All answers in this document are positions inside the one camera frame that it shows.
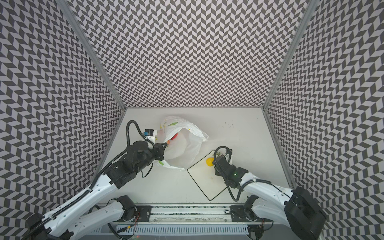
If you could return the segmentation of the yellow fake lemon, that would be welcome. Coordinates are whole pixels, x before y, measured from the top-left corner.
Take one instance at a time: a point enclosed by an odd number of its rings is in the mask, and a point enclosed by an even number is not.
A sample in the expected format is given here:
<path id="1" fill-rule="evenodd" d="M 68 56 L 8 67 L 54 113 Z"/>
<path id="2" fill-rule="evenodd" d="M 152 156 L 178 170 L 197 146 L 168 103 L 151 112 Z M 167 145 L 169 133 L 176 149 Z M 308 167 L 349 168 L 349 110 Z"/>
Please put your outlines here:
<path id="1" fill-rule="evenodd" d="M 214 166 L 214 158 L 213 157 L 207 158 L 206 164 L 208 167 L 213 167 Z"/>

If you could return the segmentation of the large red fake apple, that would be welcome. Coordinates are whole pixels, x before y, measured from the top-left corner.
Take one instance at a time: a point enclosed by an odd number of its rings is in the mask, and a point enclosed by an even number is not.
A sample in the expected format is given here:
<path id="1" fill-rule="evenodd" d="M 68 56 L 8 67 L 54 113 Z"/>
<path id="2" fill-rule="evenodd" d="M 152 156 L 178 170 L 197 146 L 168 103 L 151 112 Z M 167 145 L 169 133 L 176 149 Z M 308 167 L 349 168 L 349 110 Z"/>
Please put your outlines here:
<path id="1" fill-rule="evenodd" d="M 177 138 L 177 136 L 178 136 L 178 133 L 176 133 L 176 134 L 170 139 L 170 141 L 172 141 L 172 140 L 174 140 L 175 138 Z"/>

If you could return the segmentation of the white lemon-print plastic bag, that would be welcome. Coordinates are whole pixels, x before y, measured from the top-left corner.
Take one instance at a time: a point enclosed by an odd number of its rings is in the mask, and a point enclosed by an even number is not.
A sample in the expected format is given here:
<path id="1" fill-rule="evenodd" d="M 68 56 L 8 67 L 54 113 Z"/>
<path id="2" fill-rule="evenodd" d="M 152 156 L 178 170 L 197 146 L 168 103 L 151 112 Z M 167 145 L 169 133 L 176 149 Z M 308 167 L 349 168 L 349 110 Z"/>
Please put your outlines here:
<path id="1" fill-rule="evenodd" d="M 170 139 L 178 133 L 177 138 Z M 187 170 L 198 161 L 198 154 L 209 136 L 192 122 L 177 116 L 168 116 L 160 124 L 156 143 L 167 143 L 164 160 L 158 165 L 176 170 Z"/>

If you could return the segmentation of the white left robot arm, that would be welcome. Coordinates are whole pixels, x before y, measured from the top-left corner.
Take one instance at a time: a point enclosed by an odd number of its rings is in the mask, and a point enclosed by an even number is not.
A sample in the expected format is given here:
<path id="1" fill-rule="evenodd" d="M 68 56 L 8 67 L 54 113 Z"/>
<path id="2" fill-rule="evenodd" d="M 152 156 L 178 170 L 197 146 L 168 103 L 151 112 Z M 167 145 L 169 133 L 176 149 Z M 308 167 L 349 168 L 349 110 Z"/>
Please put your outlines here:
<path id="1" fill-rule="evenodd" d="M 127 196 L 96 211 L 92 209 L 103 198 L 121 189 L 154 161 L 163 161 L 167 143 L 156 143 L 157 132 L 141 131 L 136 121 L 126 125 L 126 148 L 117 154 L 94 177 L 91 184 L 61 206 L 27 219 L 24 240 L 77 240 L 88 232 L 118 220 L 134 221 L 140 212 Z"/>

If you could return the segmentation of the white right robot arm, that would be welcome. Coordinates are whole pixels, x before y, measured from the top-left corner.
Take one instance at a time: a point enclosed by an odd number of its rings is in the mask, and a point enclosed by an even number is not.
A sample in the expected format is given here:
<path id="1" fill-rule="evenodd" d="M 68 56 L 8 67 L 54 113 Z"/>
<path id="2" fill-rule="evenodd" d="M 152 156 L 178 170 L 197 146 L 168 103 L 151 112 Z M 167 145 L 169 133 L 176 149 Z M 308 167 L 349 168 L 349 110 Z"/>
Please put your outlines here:
<path id="1" fill-rule="evenodd" d="M 243 192 L 250 194 L 244 204 L 249 220 L 268 219 L 289 227 L 301 240 L 319 239 L 327 215 L 309 191 L 302 187 L 276 186 L 230 164 L 224 155 L 214 157 L 213 165 L 233 201 L 238 202 Z M 231 193 L 232 189 L 238 189 L 236 196 Z"/>

